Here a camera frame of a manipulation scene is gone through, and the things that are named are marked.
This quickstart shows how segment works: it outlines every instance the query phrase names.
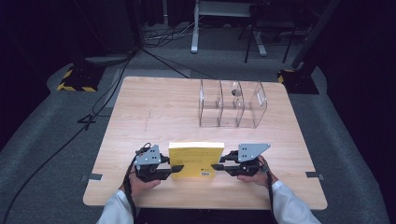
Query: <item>human hand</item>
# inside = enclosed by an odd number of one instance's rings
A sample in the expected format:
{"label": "human hand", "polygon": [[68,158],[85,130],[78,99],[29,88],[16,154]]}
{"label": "human hand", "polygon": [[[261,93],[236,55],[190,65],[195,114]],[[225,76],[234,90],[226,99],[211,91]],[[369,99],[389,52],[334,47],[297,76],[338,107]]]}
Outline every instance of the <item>human hand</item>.
{"label": "human hand", "polygon": [[[141,194],[143,191],[147,189],[153,189],[161,184],[161,180],[152,180],[150,182],[143,182],[139,178],[137,178],[134,166],[131,169],[131,173],[129,174],[129,179],[131,182],[131,197],[134,198],[137,195]],[[125,192],[124,186],[120,186],[120,190]]]}
{"label": "human hand", "polygon": [[[262,164],[264,164],[263,156],[259,156],[259,160],[261,161]],[[271,171],[270,174],[273,179],[272,183],[274,184],[278,179]],[[262,171],[258,171],[254,176],[239,175],[237,179],[247,183],[253,182],[257,185],[265,186],[268,189],[268,176],[267,173],[263,173]]]}

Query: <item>clear plastic container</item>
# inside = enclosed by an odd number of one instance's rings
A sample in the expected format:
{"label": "clear plastic container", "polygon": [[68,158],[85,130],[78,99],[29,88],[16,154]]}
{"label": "clear plastic container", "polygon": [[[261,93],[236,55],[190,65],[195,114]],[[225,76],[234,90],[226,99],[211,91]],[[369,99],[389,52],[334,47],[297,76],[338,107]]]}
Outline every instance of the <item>clear plastic container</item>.
{"label": "clear plastic container", "polygon": [[257,128],[266,108],[260,82],[201,79],[201,127]]}

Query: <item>wooden table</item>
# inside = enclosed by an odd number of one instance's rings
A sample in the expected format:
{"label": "wooden table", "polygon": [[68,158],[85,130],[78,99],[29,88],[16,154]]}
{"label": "wooden table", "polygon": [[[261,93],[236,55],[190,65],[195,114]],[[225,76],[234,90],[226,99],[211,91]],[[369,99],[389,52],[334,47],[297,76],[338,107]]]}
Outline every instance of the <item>wooden table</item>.
{"label": "wooden table", "polygon": [[[239,143],[270,143],[262,155],[273,173],[311,209],[325,209],[319,180],[306,176],[315,168],[284,86],[262,85],[268,108],[258,128],[203,128],[198,122],[199,79],[125,78],[92,170],[103,178],[89,181],[84,203],[104,205],[121,185],[134,152],[147,142],[159,145],[165,156],[169,142],[223,142],[223,155],[237,150]],[[169,177],[134,201],[140,207],[270,209],[264,187],[225,172],[217,172],[213,179]]]}

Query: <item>black cable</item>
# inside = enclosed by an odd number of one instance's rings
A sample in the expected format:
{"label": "black cable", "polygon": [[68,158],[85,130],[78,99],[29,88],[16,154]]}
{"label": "black cable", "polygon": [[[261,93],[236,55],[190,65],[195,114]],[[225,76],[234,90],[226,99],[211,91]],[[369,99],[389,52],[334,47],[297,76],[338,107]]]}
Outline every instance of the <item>black cable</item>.
{"label": "black cable", "polygon": [[[128,59],[130,60],[132,57],[134,57],[134,52],[133,52],[131,55],[128,56]],[[102,98],[103,98],[104,96],[106,96],[106,95],[111,91],[111,89],[113,89],[113,87],[114,87],[114,85],[116,85],[116,83],[117,83],[117,85],[119,85],[120,80],[121,80],[121,78],[122,78],[122,74],[123,74],[123,72],[121,72],[121,70],[122,70],[122,67],[120,68],[120,74],[119,74],[119,76],[117,77],[116,81],[113,82],[113,84],[111,84],[110,88],[108,88],[108,90],[107,90],[107,91],[95,102],[95,104],[93,105],[93,107],[92,107],[92,113],[93,113],[94,115],[97,115],[97,117],[100,117],[100,118],[108,118],[108,117],[110,117],[110,116],[102,116],[102,115],[99,115],[99,113],[96,113],[96,112],[95,112],[95,107],[96,107],[96,105],[99,103],[99,101],[102,100]]]}
{"label": "black cable", "polygon": [[158,32],[155,31],[155,30],[148,30],[148,31],[144,31],[144,32],[145,32],[145,33],[150,33],[150,35],[147,36],[147,38],[152,38],[152,37],[154,37],[154,36],[158,36]]}
{"label": "black cable", "polygon": [[189,77],[187,77],[186,75],[182,74],[181,72],[177,71],[177,69],[174,68],[174,67],[172,67],[170,64],[168,64],[168,63],[164,62],[163,60],[161,60],[159,57],[157,57],[157,56],[155,56],[154,54],[152,54],[152,53],[146,51],[146,50],[143,49],[143,48],[141,48],[141,49],[142,49],[145,53],[147,53],[148,55],[150,55],[151,57],[157,59],[157,60],[160,61],[161,63],[163,63],[163,64],[165,64],[166,66],[170,67],[170,68],[171,68],[172,70],[174,70],[175,72],[181,74],[183,77],[189,78]]}
{"label": "black cable", "polygon": [[262,166],[268,168],[268,170],[265,172],[267,174],[268,195],[270,197],[272,218],[273,218],[274,223],[276,224],[277,221],[276,221],[276,218],[275,218],[275,215],[274,215],[274,193],[273,193],[273,188],[272,188],[273,178],[272,178],[272,175],[271,175],[270,166],[268,165],[268,162],[266,160],[264,160],[264,162],[260,161],[260,163],[262,164]]}
{"label": "black cable", "polygon": [[139,153],[142,152],[146,152],[146,148],[151,148],[151,143],[146,143],[145,145],[143,145],[143,147],[140,148],[140,150],[136,151],[136,155],[134,155],[134,158],[131,161],[131,164],[128,167],[128,170],[125,173],[125,177],[123,179],[122,185],[124,186],[124,190],[125,190],[125,196],[126,199],[129,202],[129,205],[131,205],[131,212],[132,212],[132,217],[134,218],[134,223],[135,223],[135,219],[137,217],[137,213],[136,213],[136,206],[134,205],[134,200],[132,199],[132,186],[131,186],[131,179],[129,178],[130,174],[135,173],[135,171],[131,172],[132,167],[134,167],[134,161],[136,160],[136,156]]}
{"label": "black cable", "polygon": [[[124,64],[123,68],[122,68],[122,74],[125,71],[125,68],[127,66],[127,64],[131,61],[132,57]],[[15,201],[17,200],[18,196],[21,194],[22,190],[24,189],[24,187],[29,183],[29,181],[50,161],[52,160],[52,158],[54,158],[56,155],[58,155],[58,153],[60,153],[65,147],[67,147],[67,145],[69,145],[83,130],[85,130],[85,128],[90,125],[90,123],[98,116],[98,114],[105,108],[105,106],[108,104],[108,102],[110,101],[111,97],[114,95],[115,91],[112,92],[111,96],[107,99],[107,101],[104,103],[104,105],[99,109],[98,113],[94,114],[92,117],[90,117],[90,119],[88,120],[88,122],[81,128],[78,130],[78,132],[76,132],[65,144],[63,144],[57,151],[55,151],[55,153],[53,153],[46,161],[44,161],[26,180],[25,182],[23,182],[22,186],[18,189],[17,193],[14,195],[14,198],[11,200],[11,203],[8,206],[8,209],[6,211],[6,214],[4,215],[3,218],[3,224],[6,224],[7,222],[7,218],[9,215],[9,212],[11,211],[12,205],[15,203]]]}
{"label": "black cable", "polygon": [[[187,30],[188,32],[185,35],[182,35],[182,33],[185,30]],[[182,29],[182,32],[180,34],[176,34],[176,30],[174,30],[171,34],[160,35],[161,38],[159,38],[157,44],[149,44],[149,43],[146,43],[146,41],[145,41],[145,47],[148,47],[148,48],[163,47],[173,40],[179,40],[179,39],[186,37],[186,35],[191,35],[192,33],[189,33],[190,30],[191,30],[190,27],[186,27],[186,28]]]}
{"label": "black cable", "polygon": [[206,73],[204,73],[204,72],[198,71],[198,70],[193,69],[193,68],[191,68],[191,67],[188,67],[188,66],[186,66],[186,65],[184,65],[184,64],[177,63],[177,62],[172,61],[172,60],[169,60],[169,59],[165,59],[164,57],[159,56],[159,55],[155,55],[155,56],[157,56],[157,57],[159,57],[159,58],[161,58],[161,59],[163,59],[163,60],[169,61],[169,62],[171,62],[171,63],[175,63],[175,64],[177,64],[177,65],[183,66],[183,67],[185,67],[185,68],[189,68],[189,69],[192,70],[192,71],[195,71],[195,72],[197,72],[197,73],[203,74],[203,75],[205,75],[205,76],[207,76],[207,77],[210,77],[210,78],[212,78],[212,79],[217,80],[217,78],[212,77],[212,76],[210,76],[209,74],[206,74]]}

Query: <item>white sleeve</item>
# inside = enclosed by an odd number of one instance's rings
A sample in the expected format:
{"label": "white sleeve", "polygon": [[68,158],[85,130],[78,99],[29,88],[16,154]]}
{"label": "white sleeve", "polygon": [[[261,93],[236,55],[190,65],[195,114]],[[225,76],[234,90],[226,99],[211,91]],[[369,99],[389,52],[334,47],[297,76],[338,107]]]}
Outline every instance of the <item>white sleeve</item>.
{"label": "white sleeve", "polygon": [[274,216],[279,224],[320,223],[308,205],[291,191],[282,181],[273,185]]}
{"label": "white sleeve", "polygon": [[131,205],[125,193],[118,189],[106,202],[102,215],[97,224],[120,223],[133,224],[134,217],[131,213]]}

